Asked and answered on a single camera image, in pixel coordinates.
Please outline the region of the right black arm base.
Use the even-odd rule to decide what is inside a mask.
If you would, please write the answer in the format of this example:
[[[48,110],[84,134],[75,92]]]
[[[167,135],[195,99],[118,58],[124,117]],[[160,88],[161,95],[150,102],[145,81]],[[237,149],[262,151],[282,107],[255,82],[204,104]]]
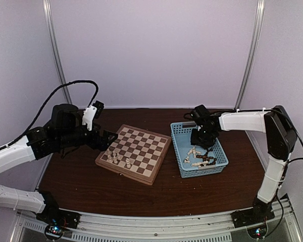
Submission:
[[[272,210],[272,201],[265,203],[255,197],[252,207],[245,210],[236,210],[231,213],[235,228],[263,223],[266,220],[275,218]]]

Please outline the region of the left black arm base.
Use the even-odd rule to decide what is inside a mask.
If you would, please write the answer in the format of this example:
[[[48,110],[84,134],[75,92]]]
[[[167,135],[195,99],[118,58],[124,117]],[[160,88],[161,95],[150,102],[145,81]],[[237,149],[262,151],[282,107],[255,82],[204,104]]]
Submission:
[[[36,219],[48,225],[58,225],[62,228],[77,228],[80,219],[79,213],[60,209],[50,192],[39,191],[39,193],[44,198],[44,210],[41,213],[36,213]]]

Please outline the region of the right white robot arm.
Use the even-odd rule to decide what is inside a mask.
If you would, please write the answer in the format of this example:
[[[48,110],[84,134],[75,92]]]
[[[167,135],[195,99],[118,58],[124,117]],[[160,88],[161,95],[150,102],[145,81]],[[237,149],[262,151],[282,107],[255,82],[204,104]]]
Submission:
[[[282,183],[287,161],[297,141],[286,109],[277,105],[271,109],[209,112],[204,105],[199,105],[189,115],[198,126],[192,131],[191,143],[204,148],[214,146],[221,131],[253,131],[266,135],[269,162],[257,200],[270,203]]]

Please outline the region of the white queen chess piece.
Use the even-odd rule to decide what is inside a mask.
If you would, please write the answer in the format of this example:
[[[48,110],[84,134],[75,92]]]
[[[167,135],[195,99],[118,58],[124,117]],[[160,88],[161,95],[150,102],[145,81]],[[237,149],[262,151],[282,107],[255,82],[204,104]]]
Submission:
[[[131,167],[130,159],[129,159],[129,158],[126,158],[125,162],[126,162],[126,167],[127,167],[127,168],[130,168],[130,167]]]

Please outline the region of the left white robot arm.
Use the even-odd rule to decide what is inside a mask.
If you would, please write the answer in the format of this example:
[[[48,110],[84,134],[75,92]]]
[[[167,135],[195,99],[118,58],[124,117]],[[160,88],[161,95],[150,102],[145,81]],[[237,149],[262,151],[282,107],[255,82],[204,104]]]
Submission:
[[[23,174],[22,168],[30,171],[36,161],[60,153],[68,155],[67,148],[73,150],[88,146],[93,150],[106,151],[117,139],[117,134],[101,130],[95,124],[104,105],[97,101],[79,114],[72,104],[53,107],[50,120],[42,127],[26,131],[20,138],[0,148],[0,207],[26,210],[43,215],[52,224],[59,223],[63,214],[50,193],[35,192],[26,187],[27,178],[16,175],[4,181],[4,175],[11,171]]]

